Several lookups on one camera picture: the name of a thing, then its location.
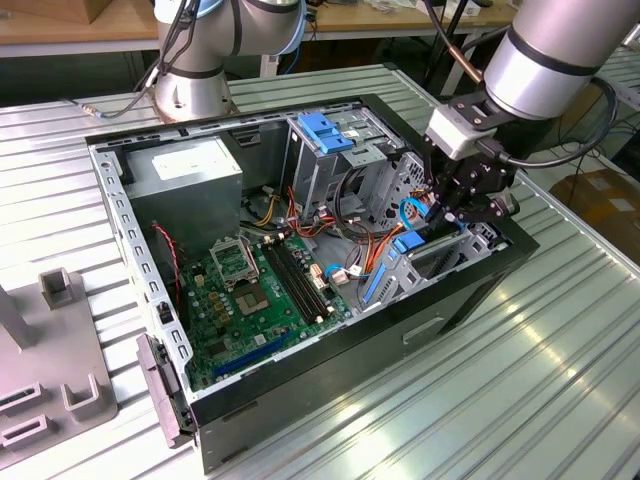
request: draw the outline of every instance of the blue cable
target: blue cable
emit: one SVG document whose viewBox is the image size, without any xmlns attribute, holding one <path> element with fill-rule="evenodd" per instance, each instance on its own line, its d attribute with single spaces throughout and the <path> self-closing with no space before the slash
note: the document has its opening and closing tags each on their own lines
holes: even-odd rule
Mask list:
<svg viewBox="0 0 640 480">
<path fill-rule="evenodd" d="M 334 270 L 342 270 L 342 265 L 338 265 L 337 263 L 332 263 L 327 268 L 324 269 L 324 276 L 329 278 L 329 274 Z"/>
<path fill-rule="evenodd" d="M 404 224 L 405 229 L 411 230 L 412 228 L 411 222 L 409 222 L 409 219 L 407 218 L 407 215 L 404 212 L 404 207 L 406 206 L 407 203 L 416 207 L 416 210 L 418 210 L 418 213 L 423 217 L 429 212 L 429 209 L 424 203 L 419 202 L 417 199 L 413 197 L 405 198 L 400 202 L 400 206 L 398 207 L 398 210 L 400 212 L 400 220 L 402 220 L 402 223 Z"/>
<path fill-rule="evenodd" d="M 291 65 L 289 65 L 289 68 L 287 68 L 283 75 L 287 75 L 293 69 L 293 67 L 296 66 L 296 63 L 298 63 L 298 58 L 300 58 L 300 45 L 298 45 L 298 48 L 296 48 L 296 56 L 293 57 L 293 62 L 291 62 Z"/>
</svg>

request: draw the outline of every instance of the red wire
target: red wire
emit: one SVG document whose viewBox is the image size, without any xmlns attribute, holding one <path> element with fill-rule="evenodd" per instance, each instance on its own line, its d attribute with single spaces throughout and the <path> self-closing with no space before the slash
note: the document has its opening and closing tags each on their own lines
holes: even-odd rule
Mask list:
<svg viewBox="0 0 640 480">
<path fill-rule="evenodd" d="M 162 234 L 169 245 L 169 250 L 171 250 L 171 257 L 173 258 L 173 274 L 176 279 L 176 307 L 180 307 L 180 269 L 178 268 L 178 256 L 176 255 L 176 249 L 174 246 L 175 242 L 160 225 L 154 223 L 152 227 Z"/>
</svg>

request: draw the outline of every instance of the blue clip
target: blue clip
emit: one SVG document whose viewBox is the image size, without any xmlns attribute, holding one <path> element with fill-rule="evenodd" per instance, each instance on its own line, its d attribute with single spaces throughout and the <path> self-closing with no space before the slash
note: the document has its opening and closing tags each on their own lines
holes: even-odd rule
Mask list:
<svg viewBox="0 0 640 480">
<path fill-rule="evenodd" d="M 417 232 L 411 231 L 396 237 L 393 245 L 400 253 L 407 253 L 409 250 L 424 245 L 424 240 Z"/>
<path fill-rule="evenodd" d="M 346 138 L 322 113 L 309 113 L 298 117 L 300 126 L 320 147 L 323 153 L 335 153 L 353 148 L 353 142 Z"/>
</svg>

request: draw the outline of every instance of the ram slot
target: ram slot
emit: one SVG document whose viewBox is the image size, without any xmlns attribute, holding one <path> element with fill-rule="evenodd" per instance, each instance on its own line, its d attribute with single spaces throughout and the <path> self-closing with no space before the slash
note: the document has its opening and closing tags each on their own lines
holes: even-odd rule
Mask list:
<svg viewBox="0 0 640 480">
<path fill-rule="evenodd" d="M 269 262 L 269 265 L 280 280 L 280 283 L 282 283 L 282 286 L 286 290 L 287 294 L 298 308 L 298 311 L 302 315 L 302 318 L 304 318 L 305 323 L 315 321 L 317 315 L 314 314 L 314 311 L 309 308 L 307 302 L 305 302 L 304 293 L 295 284 L 295 280 L 289 276 L 287 269 L 280 261 L 278 255 L 276 255 L 271 247 L 263 248 L 262 253 L 264 255 L 264 258 L 267 259 L 267 262 Z"/>
<path fill-rule="evenodd" d="M 296 263 L 289 249 L 287 249 L 283 244 L 279 244 L 274 247 L 274 250 L 287 266 L 287 270 L 289 270 L 298 279 L 298 282 L 304 289 L 305 294 L 315 305 L 316 311 L 319 312 L 318 315 L 326 317 L 328 315 L 327 307 L 318 296 L 315 286 L 311 284 L 307 276 L 300 270 L 300 267 Z"/>
</svg>

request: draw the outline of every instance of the wooden table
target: wooden table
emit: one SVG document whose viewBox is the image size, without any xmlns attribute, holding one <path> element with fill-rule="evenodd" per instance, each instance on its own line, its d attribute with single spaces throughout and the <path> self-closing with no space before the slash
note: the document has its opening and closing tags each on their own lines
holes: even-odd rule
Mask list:
<svg viewBox="0 0 640 480">
<path fill-rule="evenodd" d="M 477 17 L 463 18 L 460 33 L 484 31 L 505 25 L 515 10 L 497 0 Z M 421 12 L 400 8 L 382 13 L 368 4 L 354 6 L 325 4 L 318 8 L 316 40 L 386 38 L 433 35 L 429 18 Z M 149 0 L 114 0 L 91 24 L 53 20 L 12 12 L 0 20 L 0 58 L 73 53 L 155 50 L 158 32 Z M 307 25 L 304 40 L 312 38 Z"/>
</svg>

